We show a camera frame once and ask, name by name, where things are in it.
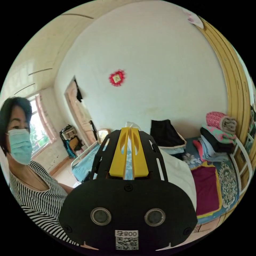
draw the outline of surgical mask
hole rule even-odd
[[[26,129],[13,129],[8,132],[12,158],[23,165],[28,165],[32,156],[30,134]]]

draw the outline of window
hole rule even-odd
[[[35,155],[38,151],[44,148],[50,139],[48,138],[45,129],[40,120],[37,106],[35,103],[35,97],[30,99],[30,104],[32,106],[32,117],[30,122],[30,140],[33,148],[32,155]]]

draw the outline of ceiling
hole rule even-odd
[[[44,26],[12,64],[0,94],[28,97],[53,86],[60,65],[76,38],[94,20],[120,6],[154,0],[96,0],[75,7]]]

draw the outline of blue bedspread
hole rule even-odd
[[[100,145],[97,144],[78,164],[73,166],[72,172],[75,178],[82,182],[85,177],[87,176],[88,172],[91,171],[94,157],[99,149]],[[131,180],[133,177],[132,175],[132,164],[131,164],[131,151],[127,149],[127,161],[126,161],[126,173],[125,179]]]
[[[188,164],[190,169],[202,164],[199,153],[193,145],[193,140],[195,139],[197,139],[197,137],[187,139],[186,153],[183,157],[184,161]],[[87,173],[91,171],[94,156],[97,153],[98,149],[99,145],[96,145],[92,149],[92,151],[89,152],[88,155],[81,160],[80,163],[73,167],[72,172],[78,181],[82,182],[86,177]],[[228,211],[235,205],[239,198],[238,179],[232,162],[212,162],[209,164],[213,164],[216,167],[219,175],[222,194],[222,208],[218,212],[214,213],[212,216],[198,219],[199,224],[207,223],[214,218],[223,215],[226,211]],[[132,179],[131,151],[129,149],[127,149],[125,179]]]

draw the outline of tree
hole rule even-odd
[[[41,147],[48,142],[49,142],[49,138],[48,138],[46,132],[41,130],[41,139],[38,141],[39,146]]]
[[[37,144],[37,131],[35,129],[35,126],[33,124],[30,124],[30,140],[32,146],[35,146]]]

